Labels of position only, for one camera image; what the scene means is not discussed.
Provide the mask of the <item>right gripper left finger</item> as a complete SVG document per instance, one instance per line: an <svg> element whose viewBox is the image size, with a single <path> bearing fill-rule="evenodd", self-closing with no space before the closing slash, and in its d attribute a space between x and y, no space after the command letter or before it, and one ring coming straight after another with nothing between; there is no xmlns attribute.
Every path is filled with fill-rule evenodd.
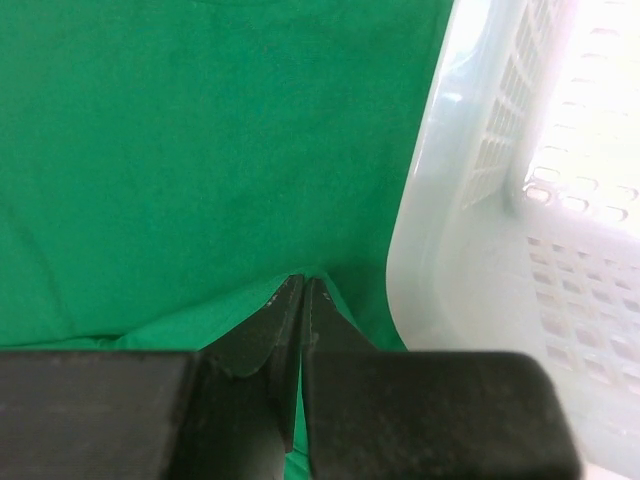
<svg viewBox="0 0 640 480"><path fill-rule="evenodd" d="M5 479L280 479L304 279L200 350L1 356Z"/></svg>

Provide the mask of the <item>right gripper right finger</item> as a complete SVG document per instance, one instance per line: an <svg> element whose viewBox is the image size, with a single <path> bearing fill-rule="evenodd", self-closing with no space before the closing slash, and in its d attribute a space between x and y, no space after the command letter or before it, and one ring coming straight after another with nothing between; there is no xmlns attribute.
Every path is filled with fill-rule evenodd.
<svg viewBox="0 0 640 480"><path fill-rule="evenodd" d="M508 351L376 348L309 281L302 395L315 479L577 479L555 388Z"/></svg>

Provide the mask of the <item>green t shirt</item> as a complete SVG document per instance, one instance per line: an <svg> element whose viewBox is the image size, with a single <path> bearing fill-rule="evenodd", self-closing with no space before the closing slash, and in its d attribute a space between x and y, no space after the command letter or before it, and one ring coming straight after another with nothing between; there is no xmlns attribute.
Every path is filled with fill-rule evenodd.
<svg viewBox="0 0 640 480"><path fill-rule="evenodd" d="M449 1L5 1L1 347L199 349L295 274L400 350Z"/></svg>

